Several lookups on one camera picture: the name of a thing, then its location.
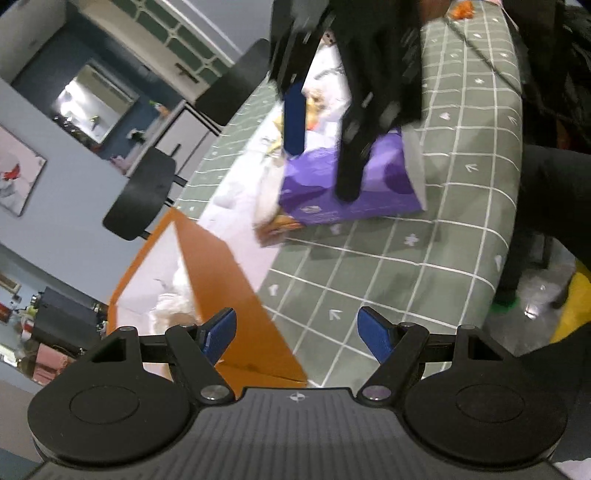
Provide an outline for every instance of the chair backrest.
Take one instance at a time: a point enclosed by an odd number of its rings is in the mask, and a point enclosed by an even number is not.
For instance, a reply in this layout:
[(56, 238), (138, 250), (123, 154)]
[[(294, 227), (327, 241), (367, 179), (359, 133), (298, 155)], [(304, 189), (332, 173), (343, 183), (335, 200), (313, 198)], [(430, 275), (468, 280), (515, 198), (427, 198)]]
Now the chair backrest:
[(148, 149), (103, 218), (103, 226), (125, 240), (142, 236), (164, 206), (175, 169), (173, 158), (154, 147)]
[(225, 126), (269, 70), (269, 41), (261, 38), (194, 104), (195, 110)]

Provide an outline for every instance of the blue gripper pad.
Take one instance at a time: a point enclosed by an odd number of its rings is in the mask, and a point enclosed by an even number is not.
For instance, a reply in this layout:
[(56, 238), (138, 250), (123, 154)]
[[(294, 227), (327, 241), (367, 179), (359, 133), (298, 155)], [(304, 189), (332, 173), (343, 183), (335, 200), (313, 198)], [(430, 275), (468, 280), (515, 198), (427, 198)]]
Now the blue gripper pad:
[(199, 331), (201, 351), (215, 365), (236, 336), (236, 312), (234, 309), (222, 310), (204, 323)]
[(291, 156), (301, 155), (306, 144), (306, 97), (304, 84), (294, 83), (284, 96), (283, 149)]
[(394, 351), (389, 334), (392, 328), (392, 324), (373, 309), (362, 307), (357, 313), (359, 336), (380, 364)]

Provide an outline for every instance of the purple box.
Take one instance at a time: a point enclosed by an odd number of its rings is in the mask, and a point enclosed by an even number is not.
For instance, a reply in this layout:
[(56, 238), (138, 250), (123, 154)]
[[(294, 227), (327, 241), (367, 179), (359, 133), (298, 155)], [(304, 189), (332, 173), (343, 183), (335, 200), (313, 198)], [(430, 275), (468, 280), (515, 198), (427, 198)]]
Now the purple box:
[(411, 135), (405, 133), (405, 148), (399, 130), (375, 141), (363, 173), (361, 195), (353, 203), (342, 203), (333, 193), (336, 147), (306, 151), (287, 160), (280, 206), (303, 225), (424, 210), (424, 170), (418, 140), (413, 141), (412, 136), (416, 136), (414, 130)]

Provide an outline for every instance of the white tissue paper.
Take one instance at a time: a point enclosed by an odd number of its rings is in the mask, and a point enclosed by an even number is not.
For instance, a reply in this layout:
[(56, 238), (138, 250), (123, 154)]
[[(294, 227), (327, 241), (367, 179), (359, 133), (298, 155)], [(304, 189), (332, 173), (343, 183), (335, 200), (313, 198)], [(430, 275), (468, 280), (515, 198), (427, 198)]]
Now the white tissue paper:
[(188, 325), (203, 323), (195, 312), (193, 290), (182, 257), (178, 259), (178, 268), (173, 275), (172, 285), (164, 287), (168, 291), (158, 296), (156, 306), (148, 313), (150, 335), (162, 335), (168, 328), (177, 325), (178, 320), (173, 319), (176, 313), (189, 315), (193, 321)]

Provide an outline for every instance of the black circular disc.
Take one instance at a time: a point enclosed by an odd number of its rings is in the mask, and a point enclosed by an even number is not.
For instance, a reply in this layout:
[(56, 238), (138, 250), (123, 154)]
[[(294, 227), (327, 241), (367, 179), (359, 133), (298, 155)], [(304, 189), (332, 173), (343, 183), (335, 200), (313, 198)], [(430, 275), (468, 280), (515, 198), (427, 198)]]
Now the black circular disc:
[(427, 446), (487, 467), (543, 458), (566, 428), (560, 399), (501, 361), (471, 362), (420, 381), (406, 396), (404, 415)]
[(158, 452), (184, 430), (186, 393), (165, 378), (119, 362), (70, 367), (31, 401), (39, 449), (68, 463), (107, 466)]

